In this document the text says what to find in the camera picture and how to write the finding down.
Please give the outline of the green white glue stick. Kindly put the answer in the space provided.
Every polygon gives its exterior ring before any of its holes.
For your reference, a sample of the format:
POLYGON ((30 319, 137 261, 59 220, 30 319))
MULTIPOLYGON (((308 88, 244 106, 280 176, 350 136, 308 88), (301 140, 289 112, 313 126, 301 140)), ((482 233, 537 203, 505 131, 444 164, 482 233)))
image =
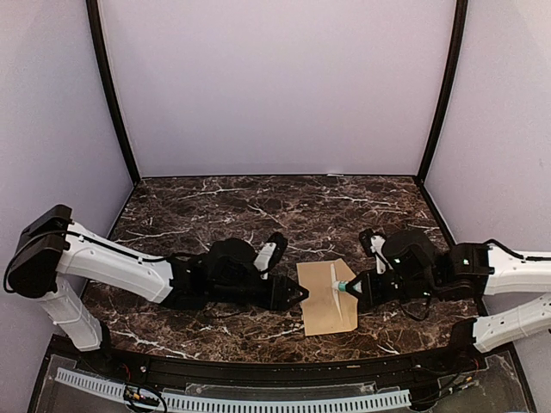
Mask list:
POLYGON ((347 293, 348 292, 347 285, 348 285, 348 282, 345 280, 336 280, 332 283, 332 289, 334 291, 347 293))

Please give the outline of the cream decorated letter paper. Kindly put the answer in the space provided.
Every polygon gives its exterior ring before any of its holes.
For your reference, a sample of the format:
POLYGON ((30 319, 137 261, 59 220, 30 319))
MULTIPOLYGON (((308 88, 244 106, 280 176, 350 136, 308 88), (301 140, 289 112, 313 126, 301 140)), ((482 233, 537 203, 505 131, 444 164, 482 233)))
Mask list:
POLYGON ((341 307, 341 302, 340 302, 340 292, 338 291, 334 291, 332 289, 332 283, 337 279, 337 270, 336 270, 336 266, 334 263, 331 264, 330 266, 330 271, 331 271, 331 291, 332 291, 332 297, 334 299, 334 302, 335 302, 335 306, 337 307, 337 312, 338 312, 338 315, 339 315, 339 318, 341 321, 344 320, 344 315, 343 315, 343 312, 342 312, 342 307, 341 307))

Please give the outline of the brown paper envelope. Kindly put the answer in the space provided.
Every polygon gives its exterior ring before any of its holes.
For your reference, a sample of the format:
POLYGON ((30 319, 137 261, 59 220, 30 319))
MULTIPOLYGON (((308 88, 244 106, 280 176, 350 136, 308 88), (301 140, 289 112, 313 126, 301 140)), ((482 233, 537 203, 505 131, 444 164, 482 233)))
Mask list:
POLYGON ((357 328, 357 299, 348 293, 339 294, 344 320, 339 318, 331 291, 332 263, 338 280, 348 282, 355 278, 343 259, 296 264, 299 284, 309 290, 309 297, 300 303, 306 336, 344 333, 357 328))

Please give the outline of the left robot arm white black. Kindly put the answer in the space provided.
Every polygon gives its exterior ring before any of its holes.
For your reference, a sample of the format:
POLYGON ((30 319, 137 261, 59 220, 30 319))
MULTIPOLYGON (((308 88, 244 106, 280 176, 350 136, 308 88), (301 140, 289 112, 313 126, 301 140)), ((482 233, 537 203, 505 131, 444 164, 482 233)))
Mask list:
POLYGON ((309 295, 291 278, 272 273, 288 247, 279 232, 260 250, 231 237, 202 254, 153 256, 88 231, 71 213, 68 206, 56 205, 22 230, 3 289, 39 302, 103 375, 121 369, 121 355, 108 345, 108 328, 90 314, 67 275, 126 290, 171 310, 230 303, 286 311, 309 295))

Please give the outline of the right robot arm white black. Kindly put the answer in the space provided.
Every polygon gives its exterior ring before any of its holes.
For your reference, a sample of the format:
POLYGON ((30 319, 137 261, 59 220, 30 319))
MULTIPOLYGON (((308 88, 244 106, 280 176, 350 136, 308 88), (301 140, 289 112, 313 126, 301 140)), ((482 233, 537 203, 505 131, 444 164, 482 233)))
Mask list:
POLYGON ((459 243, 441 253, 421 230, 385 236, 359 235, 376 266, 353 280, 332 282, 334 293, 347 293, 371 309, 394 300, 479 300, 506 293, 534 293, 536 299, 508 311, 471 317, 452 328, 449 347, 439 355, 447 373, 458 373, 473 358, 508 342, 550 327, 550 254, 516 252, 490 239, 459 243))

